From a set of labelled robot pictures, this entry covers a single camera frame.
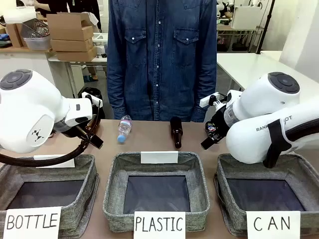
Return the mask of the white side table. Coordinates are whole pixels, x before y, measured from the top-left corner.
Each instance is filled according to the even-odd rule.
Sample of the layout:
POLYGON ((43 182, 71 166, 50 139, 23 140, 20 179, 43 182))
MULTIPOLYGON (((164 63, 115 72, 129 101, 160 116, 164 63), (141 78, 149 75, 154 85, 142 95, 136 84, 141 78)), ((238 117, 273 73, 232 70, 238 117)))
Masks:
POLYGON ((256 53, 218 53, 218 66, 230 77, 228 89, 236 85, 246 87, 249 82, 268 71, 280 71, 285 65, 280 62, 281 51, 256 53))

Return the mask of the white paper sign BOTTLE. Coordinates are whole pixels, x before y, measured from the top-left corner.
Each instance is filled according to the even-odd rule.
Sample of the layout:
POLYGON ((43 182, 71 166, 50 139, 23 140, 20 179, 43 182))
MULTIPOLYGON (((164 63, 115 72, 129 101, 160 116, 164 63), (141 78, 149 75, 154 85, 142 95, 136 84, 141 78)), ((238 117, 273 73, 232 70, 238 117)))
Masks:
POLYGON ((58 239, 61 207, 9 209, 3 239, 58 239))

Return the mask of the white table holding boxes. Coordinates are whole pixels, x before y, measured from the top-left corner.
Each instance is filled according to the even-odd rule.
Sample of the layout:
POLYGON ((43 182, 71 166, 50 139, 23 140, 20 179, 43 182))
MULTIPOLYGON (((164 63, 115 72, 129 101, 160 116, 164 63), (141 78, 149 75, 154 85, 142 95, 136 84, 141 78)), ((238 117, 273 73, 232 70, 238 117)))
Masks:
POLYGON ((69 61, 60 61, 57 58, 56 52, 55 55, 48 58, 50 62, 58 62, 64 65, 65 77, 69 83, 69 88, 71 91, 71 96, 76 98, 78 93, 84 87, 84 79, 82 69, 84 68, 98 68, 103 71, 106 71, 107 68, 107 54, 106 48, 108 43, 108 35, 106 33, 94 33, 91 38, 94 46, 97 50, 97 56, 89 62, 69 62, 69 61))

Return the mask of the background workbench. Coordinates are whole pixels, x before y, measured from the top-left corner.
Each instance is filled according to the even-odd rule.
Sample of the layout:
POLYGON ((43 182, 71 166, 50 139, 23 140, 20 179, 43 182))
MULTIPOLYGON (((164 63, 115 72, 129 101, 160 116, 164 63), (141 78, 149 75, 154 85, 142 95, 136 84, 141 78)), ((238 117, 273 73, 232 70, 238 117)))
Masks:
POLYGON ((229 25, 217 24, 218 53, 250 53, 257 49, 263 27, 236 30, 229 25))

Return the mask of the open cardboard box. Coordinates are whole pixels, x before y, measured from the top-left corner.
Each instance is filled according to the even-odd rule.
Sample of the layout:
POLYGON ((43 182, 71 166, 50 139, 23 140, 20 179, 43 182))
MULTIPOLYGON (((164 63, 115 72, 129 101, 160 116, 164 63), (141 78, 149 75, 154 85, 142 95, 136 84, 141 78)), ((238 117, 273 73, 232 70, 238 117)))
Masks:
POLYGON ((85 41, 94 35, 88 13, 48 14, 47 23, 53 40, 85 41))

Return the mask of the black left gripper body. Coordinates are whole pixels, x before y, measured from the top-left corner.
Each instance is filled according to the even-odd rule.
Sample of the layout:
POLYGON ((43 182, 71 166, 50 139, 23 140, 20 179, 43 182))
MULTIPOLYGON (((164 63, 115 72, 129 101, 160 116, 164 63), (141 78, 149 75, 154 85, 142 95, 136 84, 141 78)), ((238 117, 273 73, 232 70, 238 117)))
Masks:
POLYGON ((59 122, 53 126, 53 129, 57 132, 64 134, 66 137, 69 137, 69 138, 77 137, 82 140, 85 140, 87 137, 89 137, 86 135, 86 132, 84 131, 84 128, 88 122, 89 121, 86 121, 73 127, 70 127, 64 123, 59 122))

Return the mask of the grey fabric basket bottle label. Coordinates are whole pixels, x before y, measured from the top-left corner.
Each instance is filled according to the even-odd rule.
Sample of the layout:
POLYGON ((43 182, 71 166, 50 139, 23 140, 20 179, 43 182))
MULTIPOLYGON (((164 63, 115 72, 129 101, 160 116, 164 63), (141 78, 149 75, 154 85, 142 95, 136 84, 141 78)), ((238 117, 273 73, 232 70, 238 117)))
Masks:
POLYGON ((99 184, 93 155, 74 167, 0 167, 0 239, 8 209, 61 207, 58 239, 79 239, 86 230, 99 184))

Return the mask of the person in denim shirt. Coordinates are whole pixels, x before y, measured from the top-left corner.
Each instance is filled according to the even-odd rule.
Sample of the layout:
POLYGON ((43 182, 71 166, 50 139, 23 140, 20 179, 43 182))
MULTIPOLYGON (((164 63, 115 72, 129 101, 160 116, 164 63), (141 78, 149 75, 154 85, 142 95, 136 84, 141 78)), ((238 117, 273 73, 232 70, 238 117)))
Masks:
POLYGON ((109 0, 107 92, 114 118, 203 122, 215 92, 216 0, 109 0))

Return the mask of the background person in black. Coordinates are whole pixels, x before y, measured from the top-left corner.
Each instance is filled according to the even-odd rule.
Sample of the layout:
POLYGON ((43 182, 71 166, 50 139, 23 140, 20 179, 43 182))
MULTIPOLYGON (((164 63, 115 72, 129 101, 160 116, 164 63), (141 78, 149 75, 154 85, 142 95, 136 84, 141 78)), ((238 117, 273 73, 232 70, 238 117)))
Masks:
POLYGON ((92 13, 97 19, 94 30, 102 32, 98 0, 28 0, 26 5, 33 6, 44 17, 58 12, 92 13))

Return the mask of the white equipment box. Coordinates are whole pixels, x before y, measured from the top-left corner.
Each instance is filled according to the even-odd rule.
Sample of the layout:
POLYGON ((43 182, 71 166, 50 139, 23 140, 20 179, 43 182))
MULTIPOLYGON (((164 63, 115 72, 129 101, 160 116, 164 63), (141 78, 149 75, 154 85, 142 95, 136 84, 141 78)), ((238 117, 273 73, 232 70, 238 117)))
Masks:
POLYGON ((266 10, 265 6, 235 6, 230 27, 234 30, 255 30, 266 10))

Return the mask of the white paper sign PLASTIC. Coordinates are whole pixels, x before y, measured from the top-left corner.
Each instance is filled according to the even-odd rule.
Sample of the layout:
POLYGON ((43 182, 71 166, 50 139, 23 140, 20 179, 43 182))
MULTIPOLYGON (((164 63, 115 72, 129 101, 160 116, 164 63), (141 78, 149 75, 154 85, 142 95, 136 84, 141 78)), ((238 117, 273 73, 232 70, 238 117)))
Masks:
POLYGON ((134 239, 185 239, 185 212, 134 213, 134 239))

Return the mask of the blank white card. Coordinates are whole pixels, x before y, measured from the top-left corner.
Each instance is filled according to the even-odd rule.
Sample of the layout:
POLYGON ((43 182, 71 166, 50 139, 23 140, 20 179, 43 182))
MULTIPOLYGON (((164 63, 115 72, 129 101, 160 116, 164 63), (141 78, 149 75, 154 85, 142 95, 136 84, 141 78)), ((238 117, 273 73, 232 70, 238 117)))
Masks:
MULTIPOLYGON (((64 156, 64 154, 35 155, 33 158, 34 160, 48 160, 48 159, 58 158, 61 156, 64 156)), ((51 166, 43 166, 43 168, 74 168, 74 167, 75 167, 74 159, 70 159, 60 164, 55 164, 51 166)))
POLYGON ((141 164, 178 163, 178 151, 141 151, 141 164))

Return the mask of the small cardboard box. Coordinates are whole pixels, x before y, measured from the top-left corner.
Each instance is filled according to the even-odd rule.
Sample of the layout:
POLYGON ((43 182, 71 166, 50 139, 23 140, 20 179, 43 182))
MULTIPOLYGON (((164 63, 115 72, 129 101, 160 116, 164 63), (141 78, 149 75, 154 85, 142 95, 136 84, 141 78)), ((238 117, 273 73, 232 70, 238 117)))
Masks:
POLYGON ((22 23, 14 23, 6 25, 6 32, 10 37, 13 47, 27 47, 22 36, 22 23))

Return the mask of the flat closed cardboard box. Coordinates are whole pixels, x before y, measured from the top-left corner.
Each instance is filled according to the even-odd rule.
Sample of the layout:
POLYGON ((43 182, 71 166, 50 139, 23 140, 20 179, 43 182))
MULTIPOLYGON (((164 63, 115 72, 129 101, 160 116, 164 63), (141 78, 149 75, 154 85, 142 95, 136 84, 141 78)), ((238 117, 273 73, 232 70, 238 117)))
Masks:
POLYGON ((69 62, 89 62, 92 61, 97 56, 96 47, 93 46, 87 52, 66 52, 66 51, 57 51, 57 58, 60 61, 69 61, 69 62))
POLYGON ((61 52, 87 52, 94 46, 92 39, 85 41, 52 39, 50 42, 54 51, 61 52))

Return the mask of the grey fabric basket plastic label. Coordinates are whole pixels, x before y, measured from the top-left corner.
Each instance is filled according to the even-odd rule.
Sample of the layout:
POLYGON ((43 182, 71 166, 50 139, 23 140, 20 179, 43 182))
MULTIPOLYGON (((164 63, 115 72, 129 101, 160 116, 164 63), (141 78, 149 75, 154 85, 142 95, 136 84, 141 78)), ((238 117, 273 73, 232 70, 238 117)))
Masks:
POLYGON ((210 199, 202 162, 178 152, 176 163, 146 164, 140 152, 117 154, 112 162, 103 212, 112 232, 134 228, 136 211, 185 212, 186 231, 203 231, 210 199))

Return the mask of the brown glass bottle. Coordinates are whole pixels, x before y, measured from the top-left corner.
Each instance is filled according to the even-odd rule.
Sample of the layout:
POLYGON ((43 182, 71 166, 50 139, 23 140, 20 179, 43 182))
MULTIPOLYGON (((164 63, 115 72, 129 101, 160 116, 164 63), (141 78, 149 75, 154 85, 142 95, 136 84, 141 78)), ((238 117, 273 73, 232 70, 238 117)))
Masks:
POLYGON ((170 128, 174 146, 176 149, 180 149, 182 146, 181 138, 183 136, 181 119, 179 117, 172 117, 170 119, 170 128))
POLYGON ((93 115, 92 119, 87 123, 84 128, 87 136, 94 135, 97 132, 101 119, 97 115, 93 115))

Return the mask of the white paper sign CAN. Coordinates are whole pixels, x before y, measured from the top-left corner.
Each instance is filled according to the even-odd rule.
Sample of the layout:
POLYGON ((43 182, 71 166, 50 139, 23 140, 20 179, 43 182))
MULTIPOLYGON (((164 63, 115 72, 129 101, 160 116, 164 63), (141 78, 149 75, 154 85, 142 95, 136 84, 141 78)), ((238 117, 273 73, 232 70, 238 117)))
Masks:
POLYGON ((247 211, 248 239, 300 239, 300 211, 247 211))

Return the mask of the clear plastic storage bin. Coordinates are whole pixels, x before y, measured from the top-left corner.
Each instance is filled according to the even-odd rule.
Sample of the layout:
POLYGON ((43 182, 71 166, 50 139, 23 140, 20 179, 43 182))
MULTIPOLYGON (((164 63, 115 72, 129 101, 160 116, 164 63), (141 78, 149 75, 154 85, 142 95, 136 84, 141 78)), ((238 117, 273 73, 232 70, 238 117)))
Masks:
POLYGON ((36 18, 22 23, 21 36, 30 50, 51 49, 51 37, 46 23, 36 18))

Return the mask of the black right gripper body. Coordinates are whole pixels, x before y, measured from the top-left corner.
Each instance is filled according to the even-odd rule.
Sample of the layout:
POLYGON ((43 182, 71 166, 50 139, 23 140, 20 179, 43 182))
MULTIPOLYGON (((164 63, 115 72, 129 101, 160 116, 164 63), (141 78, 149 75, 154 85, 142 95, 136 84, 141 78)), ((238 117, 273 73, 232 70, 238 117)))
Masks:
POLYGON ((226 106, 222 106, 212 116, 211 120, 207 122, 207 136, 219 137, 219 141, 223 139, 230 127, 227 125, 224 119, 224 112, 226 106))

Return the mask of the black bag under table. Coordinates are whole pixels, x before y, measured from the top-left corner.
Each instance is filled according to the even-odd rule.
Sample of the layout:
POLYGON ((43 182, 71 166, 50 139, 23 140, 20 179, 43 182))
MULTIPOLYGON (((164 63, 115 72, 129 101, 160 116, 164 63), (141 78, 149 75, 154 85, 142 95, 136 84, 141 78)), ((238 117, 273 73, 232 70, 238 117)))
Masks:
POLYGON ((103 98, 100 90, 93 87, 85 87, 78 93, 78 98, 90 99, 93 114, 99 114, 100 119, 105 119, 105 112, 103 110, 103 98))

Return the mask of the clear water bottle blue cap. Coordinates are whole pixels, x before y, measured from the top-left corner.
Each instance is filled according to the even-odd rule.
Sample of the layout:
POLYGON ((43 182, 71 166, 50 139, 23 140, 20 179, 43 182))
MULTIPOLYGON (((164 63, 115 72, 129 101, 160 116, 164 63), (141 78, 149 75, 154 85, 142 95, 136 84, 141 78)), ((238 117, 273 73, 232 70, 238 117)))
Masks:
POLYGON ((118 125, 118 137, 117 141, 119 143, 124 143, 130 134, 132 129, 132 119, 129 115, 126 115, 121 118, 120 123, 118 125))

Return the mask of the grey fabric basket can label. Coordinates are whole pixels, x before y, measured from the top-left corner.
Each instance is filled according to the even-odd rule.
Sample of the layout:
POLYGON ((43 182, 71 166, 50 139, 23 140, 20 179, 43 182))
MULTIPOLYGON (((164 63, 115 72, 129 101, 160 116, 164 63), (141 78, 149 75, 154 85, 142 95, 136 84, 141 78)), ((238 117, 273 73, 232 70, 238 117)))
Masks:
POLYGON ((319 235, 319 173, 298 154, 281 155, 273 168, 221 154, 214 184, 234 236, 247 236, 247 211, 299 211, 301 235, 319 235))

